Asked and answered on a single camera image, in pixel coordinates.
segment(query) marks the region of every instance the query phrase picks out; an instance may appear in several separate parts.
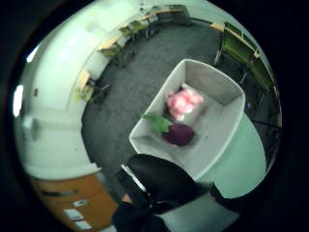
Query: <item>desk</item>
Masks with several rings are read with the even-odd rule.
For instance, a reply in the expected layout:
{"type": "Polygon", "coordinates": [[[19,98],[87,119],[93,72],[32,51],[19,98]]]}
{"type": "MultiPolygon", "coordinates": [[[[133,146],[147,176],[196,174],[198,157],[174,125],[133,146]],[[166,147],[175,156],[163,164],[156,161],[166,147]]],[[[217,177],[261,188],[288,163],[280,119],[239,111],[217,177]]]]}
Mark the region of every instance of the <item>desk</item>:
{"type": "Polygon", "coordinates": [[[98,46],[98,50],[103,50],[103,49],[107,49],[109,47],[111,47],[113,44],[115,44],[117,42],[117,40],[122,36],[122,34],[118,34],[115,35],[111,38],[109,38],[107,41],[102,42],[99,46],[98,46]]]}
{"type": "Polygon", "coordinates": [[[234,198],[253,190],[265,176],[263,143],[243,113],[237,131],[221,158],[197,181],[214,181],[224,197],[234,198]]]}

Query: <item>orange cabinet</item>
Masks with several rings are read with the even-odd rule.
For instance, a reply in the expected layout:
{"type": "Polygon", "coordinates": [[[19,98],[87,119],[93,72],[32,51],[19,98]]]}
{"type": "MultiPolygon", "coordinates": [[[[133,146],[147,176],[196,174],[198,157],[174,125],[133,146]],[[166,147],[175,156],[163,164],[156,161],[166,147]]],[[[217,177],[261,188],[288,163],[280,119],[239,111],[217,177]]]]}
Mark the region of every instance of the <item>orange cabinet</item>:
{"type": "Polygon", "coordinates": [[[73,231],[95,232],[111,224],[117,204],[96,174],[65,181],[31,179],[47,209],[73,231]]]}

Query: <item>white wall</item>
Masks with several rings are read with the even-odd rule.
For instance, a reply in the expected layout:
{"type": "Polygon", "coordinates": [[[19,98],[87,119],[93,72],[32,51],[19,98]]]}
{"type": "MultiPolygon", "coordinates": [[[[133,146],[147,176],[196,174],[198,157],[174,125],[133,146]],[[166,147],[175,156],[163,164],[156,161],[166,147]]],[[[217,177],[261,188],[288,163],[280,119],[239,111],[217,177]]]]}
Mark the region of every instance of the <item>white wall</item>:
{"type": "Polygon", "coordinates": [[[71,16],[41,42],[21,81],[26,85],[25,114],[35,121],[36,137],[25,138],[23,144],[18,139],[18,144],[24,147],[21,160],[32,175],[62,179],[73,175],[72,170],[80,175],[77,168],[74,170],[78,166],[89,172],[90,166],[85,165],[90,160],[80,133],[86,102],[73,99],[74,89],[78,87],[82,70],[93,73],[93,77],[100,76],[108,59],[97,52],[98,45],[121,33],[117,28],[138,13],[135,1],[96,1],[71,16]]]}

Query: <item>purple eggplant toy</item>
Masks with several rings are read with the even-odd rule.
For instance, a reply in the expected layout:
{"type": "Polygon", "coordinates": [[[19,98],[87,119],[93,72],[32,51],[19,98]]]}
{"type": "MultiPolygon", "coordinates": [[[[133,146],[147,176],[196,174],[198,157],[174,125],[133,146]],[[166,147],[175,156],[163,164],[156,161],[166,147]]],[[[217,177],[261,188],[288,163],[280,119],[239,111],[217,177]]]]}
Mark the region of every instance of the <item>purple eggplant toy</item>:
{"type": "Polygon", "coordinates": [[[182,147],[188,144],[194,136],[194,130],[185,124],[172,123],[168,119],[144,114],[142,118],[153,123],[154,130],[171,144],[182,147]]]}

